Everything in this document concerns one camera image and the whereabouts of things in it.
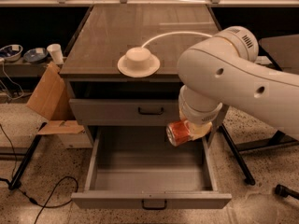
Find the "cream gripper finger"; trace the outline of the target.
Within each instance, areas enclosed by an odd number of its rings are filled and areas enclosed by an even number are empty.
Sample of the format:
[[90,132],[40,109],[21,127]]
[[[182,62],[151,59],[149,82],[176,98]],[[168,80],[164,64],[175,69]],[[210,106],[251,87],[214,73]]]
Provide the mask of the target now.
[[194,123],[189,123],[188,124],[188,128],[189,128],[189,136],[192,140],[197,140],[199,138],[204,137],[205,135],[207,135],[208,133],[211,132],[212,130],[212,123],[206,123],[206,124],[194,124]]

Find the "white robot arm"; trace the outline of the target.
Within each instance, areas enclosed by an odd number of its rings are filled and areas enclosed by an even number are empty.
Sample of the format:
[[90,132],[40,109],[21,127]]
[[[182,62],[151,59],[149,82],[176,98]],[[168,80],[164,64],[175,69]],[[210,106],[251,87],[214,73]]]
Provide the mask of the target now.
[[183,118],[216,118],[223,105],[299,139],[299,76],[258,65],[259,46],[246,28],[233,26],[185,50],[178,59]]

